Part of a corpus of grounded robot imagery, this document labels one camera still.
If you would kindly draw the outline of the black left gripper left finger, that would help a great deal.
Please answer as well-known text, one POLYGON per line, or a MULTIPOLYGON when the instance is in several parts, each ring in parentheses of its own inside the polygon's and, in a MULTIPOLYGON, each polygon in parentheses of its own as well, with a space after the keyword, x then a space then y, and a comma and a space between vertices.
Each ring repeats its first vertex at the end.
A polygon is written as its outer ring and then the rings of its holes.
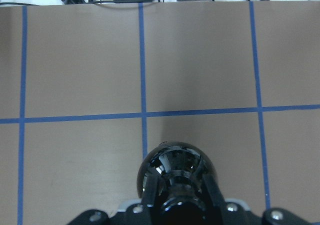
POLYGON ((146 180, 145 190, 142 195, 142 225, 152 225, 156 198, 158 197, 158 177, 149 175, 146 180))

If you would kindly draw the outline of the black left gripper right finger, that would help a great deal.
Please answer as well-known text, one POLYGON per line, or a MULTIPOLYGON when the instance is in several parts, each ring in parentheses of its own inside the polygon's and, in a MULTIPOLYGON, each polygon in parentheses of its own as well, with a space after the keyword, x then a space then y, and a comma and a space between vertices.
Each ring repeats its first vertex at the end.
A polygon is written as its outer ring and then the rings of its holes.
POLYGON ((226 202, 212 174, 202 176, 201 189, 208 224, 224 225, 226 202))

